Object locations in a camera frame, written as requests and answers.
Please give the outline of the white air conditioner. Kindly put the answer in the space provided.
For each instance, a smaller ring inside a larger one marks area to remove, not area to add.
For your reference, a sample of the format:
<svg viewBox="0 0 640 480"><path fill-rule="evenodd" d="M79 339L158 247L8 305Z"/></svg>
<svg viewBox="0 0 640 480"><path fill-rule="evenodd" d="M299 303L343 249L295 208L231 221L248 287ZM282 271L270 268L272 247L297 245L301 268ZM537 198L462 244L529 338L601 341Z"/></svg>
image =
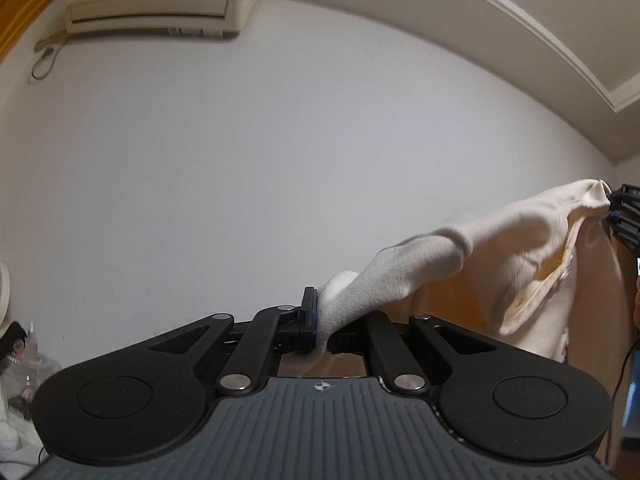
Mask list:
<svg viewBox="0 0 640 480"><path fill-rule="evenodd" d="M107 32L168 32L232 38L257 0L66 0L70 36Z"/></svg>

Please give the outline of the round white mirror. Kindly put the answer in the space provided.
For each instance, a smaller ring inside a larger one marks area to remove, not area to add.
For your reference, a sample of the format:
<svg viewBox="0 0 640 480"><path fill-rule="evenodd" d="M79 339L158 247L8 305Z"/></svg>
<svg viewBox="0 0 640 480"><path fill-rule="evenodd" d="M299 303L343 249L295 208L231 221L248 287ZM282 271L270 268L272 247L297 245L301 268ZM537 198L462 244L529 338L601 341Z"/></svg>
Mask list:
<svg viewBox="0 0 640 480"><path fill-rule="evenodd" d="M11 297L11 278L6 264L0 262L0 324L4 323L9 310Z"/></svg>

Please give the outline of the cream knit cardigan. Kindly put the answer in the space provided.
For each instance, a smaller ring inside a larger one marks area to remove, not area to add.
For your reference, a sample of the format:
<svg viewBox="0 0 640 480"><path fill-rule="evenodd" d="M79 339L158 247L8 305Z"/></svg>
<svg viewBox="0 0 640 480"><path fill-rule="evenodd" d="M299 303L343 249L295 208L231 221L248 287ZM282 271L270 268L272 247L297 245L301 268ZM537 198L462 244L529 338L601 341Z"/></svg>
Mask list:
<svg viewBox="0 0 640 480"><path fill-rule="evenodd" d="M605 182L579 180L382 249L362 271L320 288L317 347L285 356L281 373L352 374L352 363L329 356L326 343L371 311L396 322L435 315L597 378L614 396L612 430L598 454L614 462L639 292L634 259L604 226L608 196Z"/></svg>

